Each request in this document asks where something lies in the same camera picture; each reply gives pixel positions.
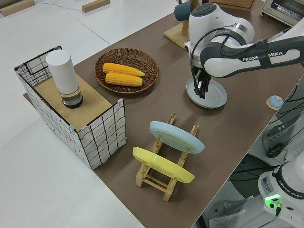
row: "corn cob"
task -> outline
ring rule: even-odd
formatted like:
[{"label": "corn cob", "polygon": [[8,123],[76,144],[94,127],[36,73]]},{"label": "corn cob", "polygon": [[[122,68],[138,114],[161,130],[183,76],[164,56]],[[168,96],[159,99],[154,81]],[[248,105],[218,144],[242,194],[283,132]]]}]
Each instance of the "corn cob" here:
[{"label": "corn cob", "polygon": [[119,73],[119,74],[126,74],[126,75],[132,75],[132,76],[137,76],[137,77],[144,76],[144,72],[142,72],[136,68],[121,65],[121,64],[116,64],[116,63],[104,63],[103,72],[104,73],[115,72],[115,73]]},{"label": "corn cob", "polygon": [[140,87],[143,84],[143,80],[140,77],[115,72],[107,73],[105,76],[105,82],[113,85],[133,87]]}]

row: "brown table mat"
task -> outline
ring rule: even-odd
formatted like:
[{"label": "brown table mat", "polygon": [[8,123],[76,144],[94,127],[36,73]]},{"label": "brown table mat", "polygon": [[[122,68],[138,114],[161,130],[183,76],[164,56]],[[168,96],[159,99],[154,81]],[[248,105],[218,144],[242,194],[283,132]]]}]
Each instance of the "brown table mat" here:
[{"label": "brown table mat", "polygon": [[[287,28],[268,16],[260,16],[262,4],[257,0],[251,11],[223,10],[249,20],[258,41]],[[186,92],[186,83],[191,78],[188,54],[163,35],[178,23],[171,14],[75,66],[86,82],[113,103],[122,96],[103,88],[94,76],[94,64],[102,54],[114,48],[136,48],[159,64],[159,78],[150,94],[122,97],[127,144],[94,170],[148,228],[191,227],[275,114],[267,107],[267,98],[280,95],[285,99],[303,74],[300,65],[293,65],[215,79],[226,89],[228,101],[218,109],[201,108]],[[156,188],[145,183],[142,188],[135,185],[141,164],[132,156],[132,149],[134,146],[150,149],[155,141],[149,131],[150,121],[166,122],[173,111],[176,112],[174,125],[185,131],[200,123],[197,137],[206,149],[201,154],[188,156],[184,168],[192,172],[195,179],[189,184],[177,183],[169,202],[165,202],[163,192]],[[163,145],[159,155],[177,162],[180,153]]]}]

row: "green light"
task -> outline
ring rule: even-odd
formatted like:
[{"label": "green light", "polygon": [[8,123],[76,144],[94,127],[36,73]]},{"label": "green light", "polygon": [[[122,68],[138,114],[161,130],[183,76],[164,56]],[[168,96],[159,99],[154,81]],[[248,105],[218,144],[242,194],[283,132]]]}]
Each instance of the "green light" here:
[{"label": "green light", "polygon": [[277,200],[279,200],[281,198],[281,195],[279,194],[275,194],[275,195],[272,195],[272,196],[267,196],[265,197],[265,204],[270,207],[270,204],[273,203],[273,202],[276,202]]}]

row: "dark mug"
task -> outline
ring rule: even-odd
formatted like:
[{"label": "dark mug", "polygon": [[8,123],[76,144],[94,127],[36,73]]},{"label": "dark mug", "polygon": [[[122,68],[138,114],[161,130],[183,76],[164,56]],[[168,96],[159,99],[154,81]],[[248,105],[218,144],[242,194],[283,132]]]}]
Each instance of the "dark mug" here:
[{"label": "dark mug", "polygon": [[176,20],[189,20],[191,12],[200,4],[197,0],[191,0],[178,4],[174,9],[174,16]]}]

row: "white table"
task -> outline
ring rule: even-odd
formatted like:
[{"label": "white table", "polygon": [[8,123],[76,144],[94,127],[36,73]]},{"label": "white table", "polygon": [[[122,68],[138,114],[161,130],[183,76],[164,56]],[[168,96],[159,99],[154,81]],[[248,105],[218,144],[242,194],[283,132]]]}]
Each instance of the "white table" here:
[{"label": "white table", "polygon": [[23,97],[25,90],[13,70],[57,45],[71,54],[75,65],[172,13],[177,4],[111,0],[88,13],[71,10],[91,1],[37,0],[33,7],[0,15],[2,227],[142,227],[46,126]]}]

